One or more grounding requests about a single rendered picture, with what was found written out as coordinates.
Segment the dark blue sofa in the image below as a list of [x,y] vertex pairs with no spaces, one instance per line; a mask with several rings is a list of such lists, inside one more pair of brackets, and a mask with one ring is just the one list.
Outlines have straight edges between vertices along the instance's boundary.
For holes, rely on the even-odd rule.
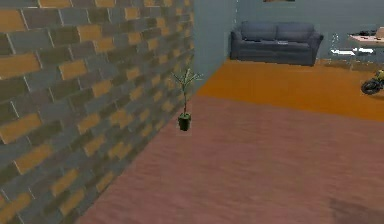
[[231,32],[230,59],[313,66],[323,39],[311,23],[243,21]]

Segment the yellow black toy motorcycle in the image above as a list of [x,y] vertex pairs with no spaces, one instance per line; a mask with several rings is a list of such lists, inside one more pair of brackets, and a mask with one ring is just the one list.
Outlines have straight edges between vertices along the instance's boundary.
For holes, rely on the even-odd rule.
[[375,75],[361,85],[361,91],[373,95],[384,89],[384,70],[377,70]]

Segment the green potted house plant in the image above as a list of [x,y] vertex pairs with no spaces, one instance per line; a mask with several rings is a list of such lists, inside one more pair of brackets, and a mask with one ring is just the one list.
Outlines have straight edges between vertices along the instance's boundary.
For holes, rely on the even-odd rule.
[[180,75],[173,73],[173,77],[180,86],[183,98],[183,111],[177,118],[179,129],[181,131],[188,131],[191,125],[192,116],[187,111],[187,89],[193,81],[200,80],[202,74],[194,73],[191,68],[187,68],[185,72]]

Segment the pale table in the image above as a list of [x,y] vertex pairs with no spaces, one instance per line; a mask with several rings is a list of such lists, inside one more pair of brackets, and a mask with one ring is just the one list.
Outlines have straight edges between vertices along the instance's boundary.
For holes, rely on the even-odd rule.
[[349,35],[348,39],[353,44],[355,60],[364,62],[384,62],[384,38],[376,36]]

